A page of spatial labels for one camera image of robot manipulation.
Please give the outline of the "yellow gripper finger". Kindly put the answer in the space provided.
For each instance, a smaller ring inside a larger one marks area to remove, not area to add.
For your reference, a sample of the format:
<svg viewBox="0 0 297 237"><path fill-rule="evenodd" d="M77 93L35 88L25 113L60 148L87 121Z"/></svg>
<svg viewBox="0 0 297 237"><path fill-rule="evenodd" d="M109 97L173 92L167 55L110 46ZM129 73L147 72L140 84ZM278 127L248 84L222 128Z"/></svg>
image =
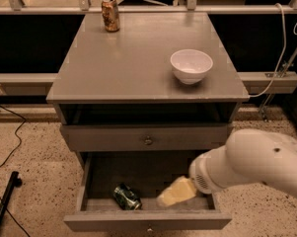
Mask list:
<svg viewBox="0 0 297 237"><path fill-rule="evenodd" d="M160 193L157 197L157 203L162 207L168 207L194 198L196 193L197 189L193 181L190 178L181 176Z"/></svg>

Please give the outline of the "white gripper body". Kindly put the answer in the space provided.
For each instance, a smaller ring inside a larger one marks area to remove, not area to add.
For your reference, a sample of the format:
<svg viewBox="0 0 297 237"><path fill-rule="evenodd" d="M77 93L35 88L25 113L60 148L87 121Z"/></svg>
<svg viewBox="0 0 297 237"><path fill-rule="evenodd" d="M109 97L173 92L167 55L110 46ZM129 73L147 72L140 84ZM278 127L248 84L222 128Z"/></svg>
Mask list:
<svg viewBox="0 0 297 237"><path fill-rule="evenodd" d="M212 194L224 189L219 161L211 156L200 155L190 164L188 174L195 187L203 194Z"/></svg>

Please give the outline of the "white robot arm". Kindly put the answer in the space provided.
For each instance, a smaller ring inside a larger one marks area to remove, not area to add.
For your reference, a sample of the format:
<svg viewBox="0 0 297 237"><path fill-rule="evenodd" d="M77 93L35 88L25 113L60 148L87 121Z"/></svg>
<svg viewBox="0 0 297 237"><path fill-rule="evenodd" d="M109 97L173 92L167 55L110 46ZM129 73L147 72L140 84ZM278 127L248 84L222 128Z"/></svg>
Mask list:
<svg viewBox="0 0 297 237"><path fill-rule="evenodd" d="M157 197L162 207L244 184L262 183L297 198L297 140L259 129L233 132L223 146L196 157Z"/></svg>

